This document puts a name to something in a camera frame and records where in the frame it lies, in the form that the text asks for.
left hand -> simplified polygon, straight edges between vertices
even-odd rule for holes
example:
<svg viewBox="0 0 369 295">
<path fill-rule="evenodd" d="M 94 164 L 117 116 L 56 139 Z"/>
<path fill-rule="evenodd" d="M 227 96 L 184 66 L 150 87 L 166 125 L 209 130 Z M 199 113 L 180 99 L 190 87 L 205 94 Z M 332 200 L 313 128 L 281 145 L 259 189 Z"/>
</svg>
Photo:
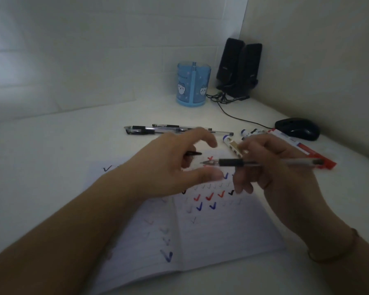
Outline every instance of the left hand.
<svg viewBox="0 0 369 295">
<path fill-rule="evenodd" d="M 200 140 L 212 148 L 217 147 L 214 135 L 204 128 L 183 134 L 165 133 L 111 173 L 120 173 L 119 178 L 132 184 L 134 192 L 143 199 L 174 195 L 197 184 L 222 180 L 224 175 L 218 168 L 181 170 L 188 168 L 192 161 L 192 157 L 184 157 L 184 154 L 195 151 L 194 144 Z"/>
</svg>

notebook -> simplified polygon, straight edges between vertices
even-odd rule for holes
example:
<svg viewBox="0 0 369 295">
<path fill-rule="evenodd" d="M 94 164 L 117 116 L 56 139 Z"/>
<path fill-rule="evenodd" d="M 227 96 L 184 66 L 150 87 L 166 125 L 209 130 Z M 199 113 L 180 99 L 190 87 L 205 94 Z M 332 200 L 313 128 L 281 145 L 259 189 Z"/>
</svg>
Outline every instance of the notebook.
<svg viewBox="0 0 369 295">
<path fill-rule="evenodd" d="M 204 160 L 230 156 L 225 151 L 204 152 L 190 169 Z M 125 161 L 91 163 L 87 185 Z M 97 295 L 137 280 L 284 248 L 258 198 L 235 193 L 235 169 L 221 170 L 223 181 L 144 202 L 110 242 L 85 293 Z"/>
</svg>

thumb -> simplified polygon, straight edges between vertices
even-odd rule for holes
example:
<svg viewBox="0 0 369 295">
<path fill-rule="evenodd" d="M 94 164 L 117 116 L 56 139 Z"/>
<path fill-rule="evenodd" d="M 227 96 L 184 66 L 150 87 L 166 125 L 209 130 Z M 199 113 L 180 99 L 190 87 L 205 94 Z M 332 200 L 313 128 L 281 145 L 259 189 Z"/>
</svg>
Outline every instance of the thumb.
<svg viewBox="0 0 369 295">
<path fill-rule="evenodd" d="M 280 158 L 261 146 L 256 142 L 252 142 L 248 145 L 249 154 L 251 157 L 261 164 L 272 176 L 285 177 L 289 173 L 290 169 Z"/>
<path fill-rule="evenodd" d="M 212 167 L 202 167 L 181 173 L 181 183 L 185 188 L 209 181 L 220 181 L 224 178 L 221 170 Z"/>
</svg>

white wall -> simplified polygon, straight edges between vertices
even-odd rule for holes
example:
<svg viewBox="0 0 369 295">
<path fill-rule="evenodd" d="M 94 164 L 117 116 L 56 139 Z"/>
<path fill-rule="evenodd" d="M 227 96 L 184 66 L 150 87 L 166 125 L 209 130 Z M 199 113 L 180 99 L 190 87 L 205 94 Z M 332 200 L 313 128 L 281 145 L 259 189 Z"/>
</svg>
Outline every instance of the white wall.
<svg viewBox="0 0 369 295">
<path fill-rule="evenodd" d="M 369 0 L 249 0 L 240 37 L 264 45 L 253 97 L 369 156 Z"/>
<path fill-rule="evenodd" d="M 0 0 L 0 121 L 176 93 L 181 60 L 215 78 L 247 0 Z"/>
</svg>

pen holder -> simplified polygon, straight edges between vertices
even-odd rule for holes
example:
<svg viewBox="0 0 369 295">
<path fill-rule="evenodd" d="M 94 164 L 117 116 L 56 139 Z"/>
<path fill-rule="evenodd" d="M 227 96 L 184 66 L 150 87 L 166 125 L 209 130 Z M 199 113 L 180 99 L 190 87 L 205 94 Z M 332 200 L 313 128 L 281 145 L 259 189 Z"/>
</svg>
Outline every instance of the pen holder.
<svg viewBox="0 0 369 295">
<path fill-rule="evenodd" d="M 178 92 L 176 100 L 187 107 L 199 107 L 206 101 L 206 94 L 211 77 L 211 67 L 197 62 L 178 64 Z"/>
</svg>

